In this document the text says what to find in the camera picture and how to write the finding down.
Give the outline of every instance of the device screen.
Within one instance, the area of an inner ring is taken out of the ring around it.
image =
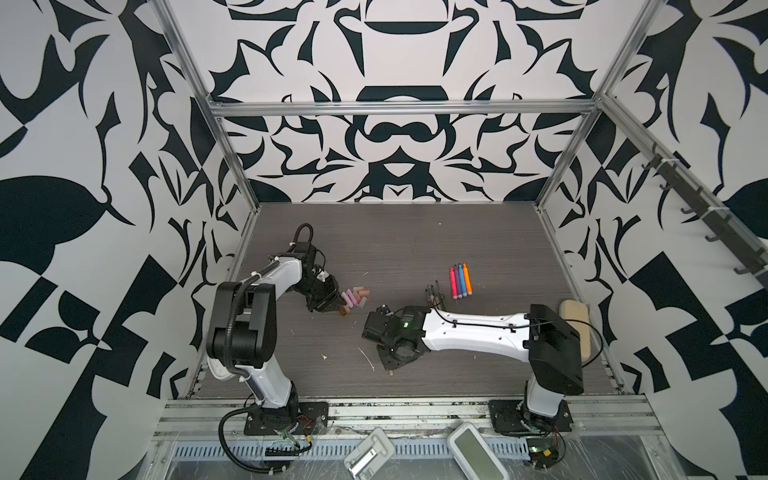
[[[464,431],[458,436],[455,443],[478,478],[481,480],[502,480],[504,478],[471,431]]]

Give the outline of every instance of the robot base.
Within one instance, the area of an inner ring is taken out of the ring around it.
[[[518,410],[519,405],[520,400],[491,400],[488,402],[491,424],[497,433],[513,437],[537,434],[524,424],[524,419]],[[564,400],[560,402],[557,416],[553,419],[546,419],[546,421],[554,424],[559,432],[570,432],[571,410],[568,408],[568,404]]]
[[[312,422],[309,423],[304,419],[300,419],[296,433],[302,435],[311,435],[315,428],[327,422],[328,419],[328,403],[326,402],[299,402],[299,416],[304,415]],[[273,435],[274,426],[271,422],[268,422],[266,414],[262,409],[256,409],[253,413],[248,415],[245,422],[244,435]]]

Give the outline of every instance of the red marker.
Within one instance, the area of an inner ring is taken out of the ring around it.
[[[453,295],[454,300],[458,298],[458,293],[456,292],[456,275],[453,273],[453,267],[451,267],[451,294]]]

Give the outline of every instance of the metal vent grate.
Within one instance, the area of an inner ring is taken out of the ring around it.
[[[301,458],[306,460],[343,460],[361,442],[360,439],[316,439],[313,447]],[[528,446],[524,439],[507,437],[486,438],[488,446],[499,458],[528,459]],[[413,460],[420,458],[452,458],[445,439],[392,439],[395,445],[394,459]],[[230,442],[230,448],[240,458],[263,459],[266,447],[287,448],[283,440],[238,440]],[[177,462],[226,459],[218,442],[179,442],[174,452]]]

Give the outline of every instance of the wooden table surface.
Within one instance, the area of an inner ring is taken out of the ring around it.
[[[396,310],[425,305],[428,283],[438,280],[450,294],[449,267],[458,262],[468,265],[474,295],[449,298],[446,310],[504,315],[543,303],[557,311],[570,293],[532,205],[263,204],[240,276],[264,268],[268,255],[285,252],[293,232],[305,222],[314,226],[313,244],[327,255],[326,269],[339,288],[364,285],[372,294],[363,309],[348,316],[309,313],[297,293],[277,301],[275,354],[300,396],[523,393],[530,366],[489,353],[426,353],[390,376],[376,345],[361,333],[377,306],[385,303]],[[584,369],[584,389],[614,391],[601,362]],[[208,375],[197,398],[244,398],[249,393],[236,380],[220,382]]]

